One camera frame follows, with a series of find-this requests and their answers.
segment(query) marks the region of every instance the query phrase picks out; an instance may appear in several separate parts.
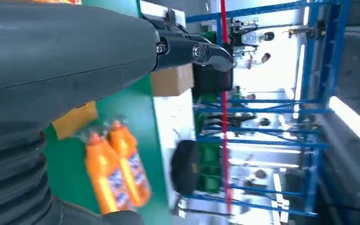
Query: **ceiling light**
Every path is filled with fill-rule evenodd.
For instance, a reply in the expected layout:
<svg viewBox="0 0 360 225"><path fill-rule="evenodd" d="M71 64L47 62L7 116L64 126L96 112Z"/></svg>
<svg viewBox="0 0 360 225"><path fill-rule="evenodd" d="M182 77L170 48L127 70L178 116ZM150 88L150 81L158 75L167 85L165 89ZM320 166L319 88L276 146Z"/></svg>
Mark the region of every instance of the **ceiling light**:
<svg viewBox="0 0 360 225"><path fill-rule="evenodd" d="M336 96L330 98L329 107L360 138L360 116Z"/></svg>
<svg viewBox="0 0 360 225"><path fill-rule="evenodd" d="M278 208L278 203L276 201L271 201L271 206L273 208ZM274 220L274 225L281 225L278 211L272 211L272 219Z"/></svg>
<svg viewBox="0 0 360 225"><path fill-rule="evenodd" d="M275 173L273 175L274 179L274 188L278 192L282 192L281 180L279 179L279 174ZM281 203L284 200L284 196L282 194L276 194L277 202Z"/></svg>
<svg viewBox="0 0 360 225"><path fill-rule="evenodd" d="M310 14L310 7L304 8L304 17L303 17L303 25L306 26L308 24L308 15Z"/></svg>

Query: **orange detergent bottle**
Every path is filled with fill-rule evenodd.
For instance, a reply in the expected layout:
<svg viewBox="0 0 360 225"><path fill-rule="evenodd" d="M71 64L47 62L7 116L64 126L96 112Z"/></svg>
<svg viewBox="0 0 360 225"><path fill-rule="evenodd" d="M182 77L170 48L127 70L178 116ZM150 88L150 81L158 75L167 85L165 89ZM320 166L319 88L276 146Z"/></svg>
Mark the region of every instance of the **orange detergent bottle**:
<svg viewBox="0 0 360 225"><path fill-rule="evenodd" d="M133 205L145 205L150 199L151 188L137 151L137 140L123 122L115 120L110 129L109 142L120 158L120 167Z"/></svg>
<svg viewBox="0 0 360 225"><path fill-rule="evenodd" d="M101 213L135 210L121 173L119 158L108 141L91 133L86 143L86 169Z"/></svg>

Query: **blue metal frame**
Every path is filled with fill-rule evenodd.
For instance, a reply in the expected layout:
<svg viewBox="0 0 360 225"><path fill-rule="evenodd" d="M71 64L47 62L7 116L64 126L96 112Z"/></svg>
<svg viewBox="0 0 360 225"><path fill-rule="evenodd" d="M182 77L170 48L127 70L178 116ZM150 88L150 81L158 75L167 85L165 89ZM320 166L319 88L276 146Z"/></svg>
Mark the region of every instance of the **blue metal frame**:
<svg viewBox="0 0 360 225"><path fill-rule="evenodd" d="M221 127L203 127L204 130L217 130L221 131ZM295 134L320 134L320 130L309 130L309 129L270 129L270 128L251 128L251 127L228 127L227 131L232 132L273 132L273 133L295 133Z"/></svg>
<svg viewBox="0 0 360 225"><path fill-rule="evenodd" d="M318 5L314 5L310 7L310 12L308 17L309 27L313 27L315 22L318 20L318 12L319 12ZM308 98L308 90L310 89L311 73L313 69L315 40L307 39L305 46L306 47L305 47L304 55L300 56L300 57L304 57L303 74L300 76L300 78L302 78L300 100ZM300 105L300 109L301 110L304 109L303 104ZM300 114L298 121L302 122L303 120L304 120L304 115Z"/></svg>
<svg viewBox="0 0 360 225"><path fill-rule="evenodd" d="M216 202L216 203L225 203L225 200L223 198L219 198L219 197L204 196L204 195L184 195L184 197L189 198L189 199L204 200L204 201L210 201L210 202ZM316 217L318 215L313 212L303 212L300 210L291 210L291 209L284 210L280 207L275 208L275 207L269 207L269 206L264 206L264 205L251 204L248 202L241 202L241 201L237 201L237 200L232 200L232 205L247 206L247 207L263 209L263 210L288 212L288 213L294 214L294 215L309 216L309 217Z"/></svg>
<svg viewBox="0 0 360 225"><path fill-rule="evenodd" d="M220 137L208 137L208 136L197 136L199 142L204 143L222 143L223 139ZM328 148L329 145L324 143L307 143L307 142L280 142L280 141L256 141L256 140L240 140L240 139L228 139L229 143L240 143L240 144L265 144L265 145L282 145L282 146L298 146L302 148Z"/></svg>
<svg viewBox="0 0 360 225"><path fill-rule="evenodd" d="M228 113L294 113L292 109L284 108L294 105L300 105L300 110L297 111L301 114L299 116L298 122L304 120L303 114L305 113L325 113L328 112L326 103L327 100L333 95L334 86L337 80L337 73L340 64L340 58L342 53L342 47L344 42L344 30L348 18L348 11L351 7L351 0L315 0L314 3L307 3L305 0L278 4L272 6L263 6L255 8L247 8L235 11L227 12L227 17L237 17L243 15L256 15L268 12L277 12L283 10L297 9L310 7L310 15L308 25L309 27L314 26L317 18L319 6L322 4L330 4L330 14L329 20L326 28L326 35L324 39L324 52L322 56L322 67L320 74L320 83L318 86L317 98L309 99L309 89L310 89L310 80L311 73L313 68L314 60L314 50L315 50L315 41L308 40L306 42L302 75L302 84L300 90L300 100L289 100L289 99L229 99L228 103L274 103L279 104L267 108L257 109L257 108L248 108L247 106L242 106L238 108L228 108ZM208 14L208 15L197 15L187 17L186 21L188 23L197 22L197 21L206 21L206 20L217 20L217 42L222 44L222 26L221 26L221 13ZM317 108L305 109L304 104L316 104ZM202 105L205 105L205 108L198 108L197 113L221 113L222 109L218 106L221 105L221 102L202 102ZM199 142L208 142L208 143L222 143L220 137L214 136L221 133L221 127L203 127L204 130L212 130L214 132L205 135L198 135L197 141ZM282 208L274 208L269 206L251 204L248 202L241 202L237 200L232 200L233 205L238 206L248 206L252 208L259 208L265 210L276 210L288 212L296 215L303 216L316 216L317 214L313 212L316 188L320 175L320 167L322 163L322 154L323 150L329 148L329 145L325 143L318 142L318 135L321 133L320 130L315 129L305 129L305 128L291 128L289 130L283 129L270 129L270 128L251 128L251 127L228 127L228 132L260 132L267 135L273 135L284 141L258 141L258 140L238 140L230 139L230 143L246 143L246 144L265 144L265 145L280 145L280 146L298 146L305 148L307 154L306 164L305 164L305 180L304 180L304 189L301 193L297 192L286 192L286 191L276 191L268 190L263 188L255 187L239 187L236 185L231 185L233 189L241 190L250 190L256 191L259 193L271 193L271 194L282 194L282 195L292 195L305 198L304 210L284 210ZM281 133L290 132L294 134L302 135L301 140L291 140L281 136ZM218 203L225 203L225 199L221 197L206 196L206 195L187 195L184 196L190 199L198 199L205 201L213 201Z"/></svg>
<svg viewBox="0 0 360 225"><path fill-rule="evenodd" d="M305 0L302 0L302 1L296 1L296 2L290 2L290 3L276 4L276 5L271 5L271 6L244 8L244 9L240 9L240 10L228 11L227 18L293 10L293 9L304 8L304 7L319 6L322 4L336 4L337 2L338 1L333 1L333 0L322 0L321 2L306 3ZM186 23L216 20L220 17L221 17L221 13L194 15L194 16L186 17Z"/></svg>
<svg viewBox="0 0 360 225"><path fill-rule="evenodd" d="M344 45L344 31L347 25L348 15L351 8L351 0L343 0L342 7L340 9L340 17L338 18L337 32L334 43L332 66L329 71L329 85L327 89L328 99L334 95L335 85L338 79L338 72L340 67L341 55L343 53Z"/></svg>
<svg viewBox="0 0 360 225"><path fill-rule="evenodd" d="M199 108L196 110L197 113L221 113L220 108ZM294 109L253 109L253 108L228 108L228 113L295 113ZM298 113L327 113L329 109L300 109Z"/></svg>

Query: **green table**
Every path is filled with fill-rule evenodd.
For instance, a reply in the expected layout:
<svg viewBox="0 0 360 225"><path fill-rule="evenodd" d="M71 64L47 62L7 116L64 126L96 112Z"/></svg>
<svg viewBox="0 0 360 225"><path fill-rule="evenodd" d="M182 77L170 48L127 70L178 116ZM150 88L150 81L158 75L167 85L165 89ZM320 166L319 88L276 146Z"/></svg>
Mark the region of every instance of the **green table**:
<svg viewBox="0 0 360 225"><path fill-rule="evenodd" d="M140 16L137 0L83 0L82 2L84 5ZM172 224L172 216L167 207L150 76L145 76L126 90L97 101L97 110L99 114L105 116L125 115L130 131L138 140L140 156L153 192L149 203L138 210L145 224ZM45 155L48 160L48 175L53 194L99 213L84 166L83 143L75 138L57 140L52 126L45 130L45 134L48 138Z"/></svg>

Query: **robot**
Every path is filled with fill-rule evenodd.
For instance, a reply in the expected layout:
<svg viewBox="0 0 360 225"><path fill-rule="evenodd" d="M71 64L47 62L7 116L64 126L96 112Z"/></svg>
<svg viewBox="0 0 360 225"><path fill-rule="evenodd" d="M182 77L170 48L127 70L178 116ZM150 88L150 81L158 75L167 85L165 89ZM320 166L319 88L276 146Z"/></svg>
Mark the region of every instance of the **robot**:
<svg viewBox="0 0 360 225"><path fill-rule="evenodd" d="M41 131L152 71L187 63L233 67L222 47L181 29L96 7L0 0L0 224L143 224L130 211L94 215L53 196Z"/></svg>

